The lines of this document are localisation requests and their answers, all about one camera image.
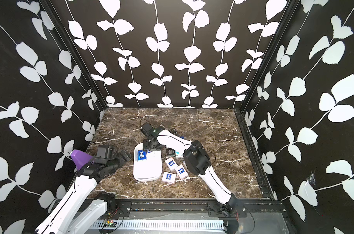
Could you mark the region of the white pink tissue pack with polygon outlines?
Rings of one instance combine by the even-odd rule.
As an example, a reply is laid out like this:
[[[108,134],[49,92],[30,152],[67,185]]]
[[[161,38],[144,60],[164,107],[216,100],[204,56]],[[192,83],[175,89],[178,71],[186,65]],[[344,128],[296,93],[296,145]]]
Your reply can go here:
[[[183,165],[179,165],[178,167],[175,168],[175,171],[179,177],[179,179],[185,179],[188,177],[188,172],[186,169],[183,167]]]

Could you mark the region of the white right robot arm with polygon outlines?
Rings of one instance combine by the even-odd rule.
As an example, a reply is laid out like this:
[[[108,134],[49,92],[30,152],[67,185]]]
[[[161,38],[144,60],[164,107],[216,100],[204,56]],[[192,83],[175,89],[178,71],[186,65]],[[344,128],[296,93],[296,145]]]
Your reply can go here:
[[[230,217],[235,212],[237,198],[215,173],[210,157],[200,141],[182,139],[164,127],[153,127],[148,122],[140,126],[140,131],[146,136],[144,149],[159,150],[165,146],[183,155],[187,170],[203,179],[215,195],[220,204],[219,213]]]

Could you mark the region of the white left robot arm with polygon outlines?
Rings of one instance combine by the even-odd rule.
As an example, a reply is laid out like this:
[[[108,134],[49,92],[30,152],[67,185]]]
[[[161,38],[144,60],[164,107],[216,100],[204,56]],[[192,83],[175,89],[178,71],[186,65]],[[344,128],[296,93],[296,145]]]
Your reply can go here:
[[[73,150],[71,157],[78,167],[77,175],[64,197],[35,229],[36,234],[84,234],[102,216],[112,218],[125,212],[116,203],[114,194],[100,193],[83,212],[79,212],[89,194],[101,180],[113,175],[132,156],[125,150],[105,145],[95,157]]]

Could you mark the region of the pink Tempo tissue pack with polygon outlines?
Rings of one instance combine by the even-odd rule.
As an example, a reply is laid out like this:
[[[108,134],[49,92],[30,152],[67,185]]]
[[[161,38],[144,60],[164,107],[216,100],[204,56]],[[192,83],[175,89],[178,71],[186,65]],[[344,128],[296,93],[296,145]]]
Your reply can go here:
[[[165,163],[171,172],[174,171],[178,167],[178,164],[176,163],[176,161],[173,157],[166,159]]]

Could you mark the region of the blue Tempo tissue pack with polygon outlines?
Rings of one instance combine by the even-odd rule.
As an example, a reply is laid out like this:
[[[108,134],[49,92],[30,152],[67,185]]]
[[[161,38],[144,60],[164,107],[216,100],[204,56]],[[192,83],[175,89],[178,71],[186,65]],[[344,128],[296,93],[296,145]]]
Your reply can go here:
[[[146,160],[147,159],[147,150],[138,150],[138,161]]]

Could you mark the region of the white blue tissue pack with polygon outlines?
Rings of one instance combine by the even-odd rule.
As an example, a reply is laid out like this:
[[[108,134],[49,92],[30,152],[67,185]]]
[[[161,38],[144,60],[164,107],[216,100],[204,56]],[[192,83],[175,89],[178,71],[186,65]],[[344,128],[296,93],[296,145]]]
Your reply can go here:
[[[176,177],[177,177],[176,174],[173,174],[170,172],[164,172],[163,177],[162,177],[162,181],[165,183],[175,184]]]

